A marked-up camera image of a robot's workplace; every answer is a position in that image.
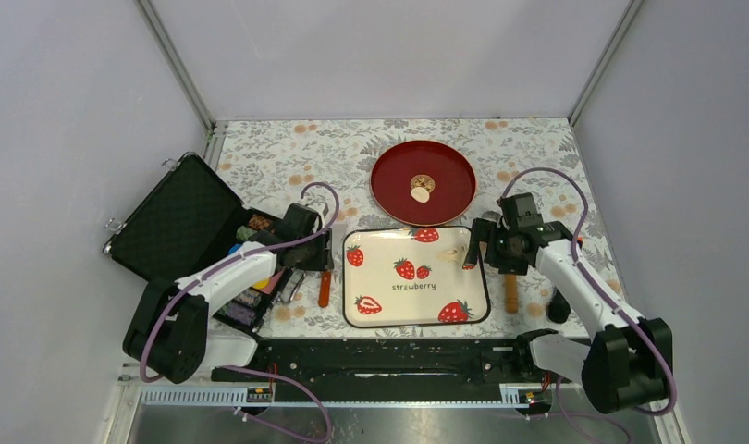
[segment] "wooden handle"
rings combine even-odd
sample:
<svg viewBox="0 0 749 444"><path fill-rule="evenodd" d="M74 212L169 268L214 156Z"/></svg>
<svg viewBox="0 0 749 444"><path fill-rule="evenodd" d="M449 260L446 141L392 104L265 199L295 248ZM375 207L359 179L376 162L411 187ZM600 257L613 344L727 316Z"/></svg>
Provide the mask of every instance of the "wooden handle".
<svg viewBox="0 0 749 444"><path fill-rule="evenodd" d="M519 312L519 292L516 290L516 275L505 275L505 313Z"/></svg>
<svg viewBox="0 0 749 444"><path fill-rule="evenodd" d="M328 306L328 301L331 299L331 272L324 271L320 274L320 300L317 304L323 308Z"/></svg>

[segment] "gray wall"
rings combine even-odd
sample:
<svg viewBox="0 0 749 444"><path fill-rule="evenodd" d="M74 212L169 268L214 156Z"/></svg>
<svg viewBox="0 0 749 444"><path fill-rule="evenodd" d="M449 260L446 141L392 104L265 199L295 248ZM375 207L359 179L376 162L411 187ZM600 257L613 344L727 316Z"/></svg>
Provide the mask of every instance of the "gray wall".
<svg viewBox="0 0 749 444"><path fill-rule="evenodd" d="M628 0L154 0L212 114L565 117Z"/></svg>
<svg viewBox="0 0 749 444"><path fill-rule="evenodd" d="M92 442L143 287L103 224L202 142L134 2L0 2L0 442Z"/></svg>
<svg viewBox="0 0 749 444"><path fill-rule="evenodd" d="M576 134L694 443L749 443L749 1L647 2Z"/></svg>

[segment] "floral table surface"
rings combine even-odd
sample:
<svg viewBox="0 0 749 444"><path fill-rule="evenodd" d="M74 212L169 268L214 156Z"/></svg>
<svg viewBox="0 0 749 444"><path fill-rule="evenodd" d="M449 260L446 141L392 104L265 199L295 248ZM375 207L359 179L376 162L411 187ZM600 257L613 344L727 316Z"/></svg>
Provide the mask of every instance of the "floral table surface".
<svg viewBox="0 0 749 444"><path fill-rule="evenodd" d="M565 119L385 119L231 122L217 173L245 205L275 216L299 200L301 188L311 181L326 181L342 202L340 219L347 232L363 228L397 228L369 191L369 174L377 157L391 146L410 140L433 140L457 149L470 161L478 191L467 212L450 225L470 226L488 210L514 175L529 167L558 168L581 186L590 198L590 213L582 234L587 259L617 293L620 282L606 241L603 223L592 202L571 128ZM582 210L579 196L560 177L533 173L520 179L514 192L532 191L545 220L561 220L575 227ZM316 200L330 199L327 191L309 191ZM331 301L320 308L320 278L309 275L296 300L278 304L266 316L259 334L266 337L475 337L508 338L525 331L550 327L566 336L586 333L575 314L563 325L546 319L551 284L531 270L518 277L520 309L505 312L503 277L486 267L491 314L480 324L436 327L360 329L342 316L341 249L336 263Z"/></svg>

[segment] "strawberry tray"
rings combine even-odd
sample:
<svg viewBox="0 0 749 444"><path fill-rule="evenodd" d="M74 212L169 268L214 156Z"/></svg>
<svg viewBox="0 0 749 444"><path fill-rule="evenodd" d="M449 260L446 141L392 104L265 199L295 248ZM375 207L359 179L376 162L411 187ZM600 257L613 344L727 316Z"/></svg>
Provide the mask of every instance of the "strawberry tray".
<svg viewBox="0 0 749 444"><path fill-rule="evenodd" d="M466 227L353 231L345 238L343 313L360 328L471 324L489 315L481 258L462 267Z"/></svg>

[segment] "red round tray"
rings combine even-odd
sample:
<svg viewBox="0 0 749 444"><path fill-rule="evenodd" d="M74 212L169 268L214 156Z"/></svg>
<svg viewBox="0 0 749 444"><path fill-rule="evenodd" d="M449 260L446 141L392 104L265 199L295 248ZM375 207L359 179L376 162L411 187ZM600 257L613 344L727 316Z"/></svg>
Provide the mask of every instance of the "red round tray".
<svg viewBox="0 0 749 444"><path fill-rule="evenodd" d="M416 179L431 183L426 203L411 196ZM461 216L473 201L476 187L467 159L453 148L431 141L404 142L383 153L374 164L370 184L374 199L386 213L420 227L446 224Z"/></svg>

